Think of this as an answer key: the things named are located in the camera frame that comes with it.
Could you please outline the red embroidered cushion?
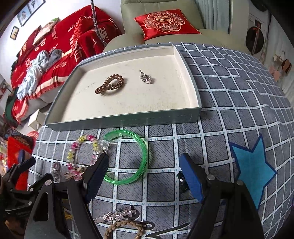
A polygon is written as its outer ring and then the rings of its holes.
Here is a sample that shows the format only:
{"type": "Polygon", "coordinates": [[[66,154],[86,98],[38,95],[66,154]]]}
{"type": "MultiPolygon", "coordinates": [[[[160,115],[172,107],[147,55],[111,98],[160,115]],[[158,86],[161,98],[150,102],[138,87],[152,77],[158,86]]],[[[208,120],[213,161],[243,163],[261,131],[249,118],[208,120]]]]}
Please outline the red embroidered cushion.
{"type": "Polygon", "coordinates": [[[157,11],[137,16],[134,20],[144,33],[144,41],[173,34],[201,34],[180,9],[157,11]]]}

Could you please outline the grey checked tablecloth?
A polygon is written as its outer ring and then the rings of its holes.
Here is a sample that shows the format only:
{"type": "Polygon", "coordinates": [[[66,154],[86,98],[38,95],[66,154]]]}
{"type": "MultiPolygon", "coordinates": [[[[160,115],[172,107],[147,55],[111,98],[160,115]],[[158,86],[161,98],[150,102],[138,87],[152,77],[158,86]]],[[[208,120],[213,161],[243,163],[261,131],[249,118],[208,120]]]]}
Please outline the grey checked tablecloth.
{"type": "Polygon", "coordinates": [[[293,109],[265,67],[254,57],[211,45],[179,43],[202,102],[196,122],[132,126],[148,148],[144,175],[128,185],[104,182],[90,202],[93,217],[133,205],[150,233],[186,238],[200,210],[189,191],[179,192],[179,158],[188,153],[205,172],[225,182],[240,176],[235,156],[257,156],[268,170],[258,213],[265,238],[275,238],[293,206],[293,109]]]}

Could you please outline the grey clothes pile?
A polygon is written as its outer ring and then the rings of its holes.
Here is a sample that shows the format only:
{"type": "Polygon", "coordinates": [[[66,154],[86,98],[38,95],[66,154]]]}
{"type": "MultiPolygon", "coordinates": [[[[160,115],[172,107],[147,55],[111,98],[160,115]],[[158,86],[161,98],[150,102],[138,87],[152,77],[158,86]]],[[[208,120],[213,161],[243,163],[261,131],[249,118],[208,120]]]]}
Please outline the grey clothes pile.
{"type": "Polygon", "coordinates": [[[23,100],[26,96],[31,96],[41,80],[43,74],[49,70],[57,61],[62,58],[62,50],[54,49],[51,53],[43,50],[32,60],[31,66],[27,69],[22,83],[18,86],[16,96],[18,100],[23,100]]]}

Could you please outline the green translucent bangle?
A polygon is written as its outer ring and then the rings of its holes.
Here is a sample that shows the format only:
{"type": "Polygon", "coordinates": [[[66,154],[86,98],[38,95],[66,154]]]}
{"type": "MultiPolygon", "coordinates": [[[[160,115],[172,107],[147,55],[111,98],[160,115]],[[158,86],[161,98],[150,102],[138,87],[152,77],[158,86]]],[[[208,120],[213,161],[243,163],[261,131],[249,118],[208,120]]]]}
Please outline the green translucent bangle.
{"type": "Polygon", "coordinates": [[[136,182],[143,176],[148,167],[148,148],[144,139],[127,129],[116,129],[104,135],[103,140],[111,143],[116,139],[132,139],[133,142],[120,141],[119,169],[133,169],[130,177],[125,172],[118,171],[118,178],[114,179],[108,174],[104,180],[113,185],[128,185],[136,182]]]}

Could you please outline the black bobby pin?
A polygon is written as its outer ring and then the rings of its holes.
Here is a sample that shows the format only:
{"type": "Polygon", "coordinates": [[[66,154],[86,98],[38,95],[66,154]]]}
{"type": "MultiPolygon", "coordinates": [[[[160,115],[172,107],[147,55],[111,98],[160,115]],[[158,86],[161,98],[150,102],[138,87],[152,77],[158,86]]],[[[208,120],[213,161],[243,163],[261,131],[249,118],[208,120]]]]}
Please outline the black bobby pin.
{"type": "Polygon", "coordinates": [[[184,224],[181,224],[180,226],[174,226],[173,228],[157,231],[155,233],[150,233],[150,234],[146,235],[146,238],[161,239],[160,235],[163,235],[165,233],[170,233],[173,231],[177,231],[177,230],[186,228],[187,226],[189,226],[189,223],[184,223],[184,224]]]}

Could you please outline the grey-green jewelry tray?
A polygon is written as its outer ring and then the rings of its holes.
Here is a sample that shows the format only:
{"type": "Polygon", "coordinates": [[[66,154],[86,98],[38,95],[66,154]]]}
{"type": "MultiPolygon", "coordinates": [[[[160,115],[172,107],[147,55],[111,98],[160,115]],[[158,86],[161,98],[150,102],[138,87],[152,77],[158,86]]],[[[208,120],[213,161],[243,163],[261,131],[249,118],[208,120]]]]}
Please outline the grey-green jewelry tray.
{"type": "Polygon", "coordinates": [[[54,131],[196,122],[202,103],[195,79],[174,44],[117,49],[83,60],[51,105],[54,131]],[[145,84],[143,71],[152,78],[145,84]]]}

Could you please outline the silver crystal pendant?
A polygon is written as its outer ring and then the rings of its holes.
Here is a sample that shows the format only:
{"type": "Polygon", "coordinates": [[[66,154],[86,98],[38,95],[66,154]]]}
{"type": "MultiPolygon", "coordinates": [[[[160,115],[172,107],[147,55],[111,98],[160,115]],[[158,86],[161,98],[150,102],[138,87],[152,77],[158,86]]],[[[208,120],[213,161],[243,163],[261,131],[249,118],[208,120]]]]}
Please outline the silver crystal pendant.
{"type": "Polygon", "coordinates": [[[145,83],[145,84],[151,84],[152,83],[152,78],[150,75],[145,74],[143,71],[139,70],[140,72],[140,79],[145,83]]]}

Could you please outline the light blue curtain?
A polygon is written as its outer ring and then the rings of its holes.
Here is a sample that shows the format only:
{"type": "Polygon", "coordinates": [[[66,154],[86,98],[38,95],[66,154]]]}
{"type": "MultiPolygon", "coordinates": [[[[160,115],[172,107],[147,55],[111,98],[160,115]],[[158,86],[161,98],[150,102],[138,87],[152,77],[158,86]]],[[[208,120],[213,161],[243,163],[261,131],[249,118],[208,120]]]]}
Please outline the light blue curtain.
{"type": "Polygon", "coordinates": [[[231,16],[229,0],[196,0],[195,2],[204,28],[229,33],[231,16]]]}

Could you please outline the pink silver ring charm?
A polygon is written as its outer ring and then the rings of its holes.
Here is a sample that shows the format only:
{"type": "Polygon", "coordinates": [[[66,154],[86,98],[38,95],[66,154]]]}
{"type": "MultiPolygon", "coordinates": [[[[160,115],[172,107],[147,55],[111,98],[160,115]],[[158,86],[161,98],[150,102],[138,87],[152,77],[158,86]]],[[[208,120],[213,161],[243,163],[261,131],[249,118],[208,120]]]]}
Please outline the pink silver ring charm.
{"type": "Polygon", "coordinates": [[[60,179],[60,170],[61,170],[61,164],[59,162],[54,162],[52,165],[51,174],[53,176],[53,180],[58,182],[60,179]]]}

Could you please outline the pink rhinestone hair clip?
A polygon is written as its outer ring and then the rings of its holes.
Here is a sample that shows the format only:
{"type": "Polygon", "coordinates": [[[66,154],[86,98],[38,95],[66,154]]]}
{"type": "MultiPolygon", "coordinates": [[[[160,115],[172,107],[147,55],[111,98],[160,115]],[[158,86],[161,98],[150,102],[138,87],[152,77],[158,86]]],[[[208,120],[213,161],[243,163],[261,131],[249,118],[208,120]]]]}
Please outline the pink rhinestone hair clip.
{"type": "Polygon", "coordinates": [[[94,218],[95,224],[104,222],[121,222],[127,219],[133,218],[139,212],[134,208],[133,205],[129,205],[124,208],[116,209],[113,212],[107,212],[98,218],[94,218]]]}

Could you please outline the red round box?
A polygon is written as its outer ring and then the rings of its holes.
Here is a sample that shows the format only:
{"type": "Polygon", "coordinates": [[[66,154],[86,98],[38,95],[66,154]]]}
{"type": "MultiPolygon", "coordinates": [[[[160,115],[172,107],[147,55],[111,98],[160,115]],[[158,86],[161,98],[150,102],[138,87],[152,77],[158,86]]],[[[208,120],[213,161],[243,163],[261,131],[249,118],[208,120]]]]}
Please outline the red round box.
{"type": "MultiPolygon", "coordinates": [[[[15,164],[22,163],[22,156],[29,159],[35,147],[33,137],[20,133],[12,134],[8,137],[8,169],[15,164]]],[[[26,190],[28,180],[28,170],[21,173],[16,183],[16,190],[26,190]]]]}

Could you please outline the red blanket on sofa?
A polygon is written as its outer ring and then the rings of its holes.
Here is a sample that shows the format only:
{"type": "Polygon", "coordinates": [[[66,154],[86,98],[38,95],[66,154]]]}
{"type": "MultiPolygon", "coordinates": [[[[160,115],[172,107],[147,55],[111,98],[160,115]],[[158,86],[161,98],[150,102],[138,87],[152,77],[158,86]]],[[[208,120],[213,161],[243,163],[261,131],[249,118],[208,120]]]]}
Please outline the red blanket on sofa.
{"type": "Polygon", "coordinates": [[[16,96],[8,99],[6,117],[15,124],[52,103],[76,65],[102,53],[112,39],[122,34],[107,13],[91,6],[85,6],[54,24],[42,37],[37,36],[40,32],[41,29],[37,28],[17,55],[17,63],[10,75],[12,89],[18,90],[32,61],[41,51],[51,54],[61,50],[62,56],[41,75],[31,95],[26,95],[22,100],[16,96]]]}

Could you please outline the black claw hair clip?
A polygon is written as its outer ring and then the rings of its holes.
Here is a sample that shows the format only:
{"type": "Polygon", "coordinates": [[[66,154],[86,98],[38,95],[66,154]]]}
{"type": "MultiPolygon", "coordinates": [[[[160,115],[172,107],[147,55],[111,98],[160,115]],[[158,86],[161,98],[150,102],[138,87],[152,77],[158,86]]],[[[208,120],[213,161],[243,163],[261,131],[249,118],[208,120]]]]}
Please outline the black claw hair clip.
{"type": "Polygon", "coordinates": [[[179,192],[180,194],[184,194],[185,192],[189,191],[188,183],[182,172],[177,173],[177,178],[179,179],[179,192]]]}

